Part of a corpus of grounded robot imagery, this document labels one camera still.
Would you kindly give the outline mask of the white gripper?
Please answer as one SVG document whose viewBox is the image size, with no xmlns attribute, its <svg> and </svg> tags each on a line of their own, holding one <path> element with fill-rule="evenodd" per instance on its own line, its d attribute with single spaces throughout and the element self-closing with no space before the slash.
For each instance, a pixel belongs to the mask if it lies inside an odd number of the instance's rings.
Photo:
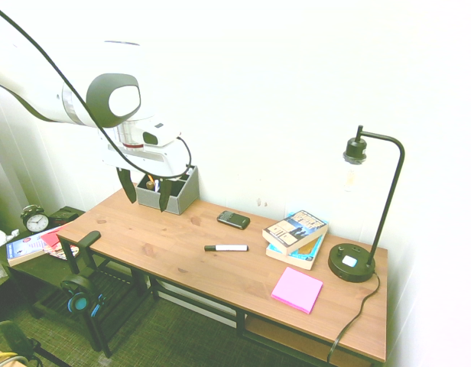
<svg viewBox="0 0 471 367">
<path fill-rule="evenodd" d="M 145 145 L 143 148 L 133 149 L 116 145 L 123 156 L 133 165 L 122 158 L 103 135 L 100 135 L 100 141 L 102 161 L 117 167 L 116 172 L 120 184 L 131 203 L 137 201 L 137 193 L 132 183 L 130 170 L 147 171 L 149 174 L 159 177 L 179 177 L 189 166 L 188 148 L 180 139 L 175 139 L 164 147 Z M 171 180 L 160 179 L 158 202 L 161 212 L 167 209 L 171 189 Z"/>
</svg>

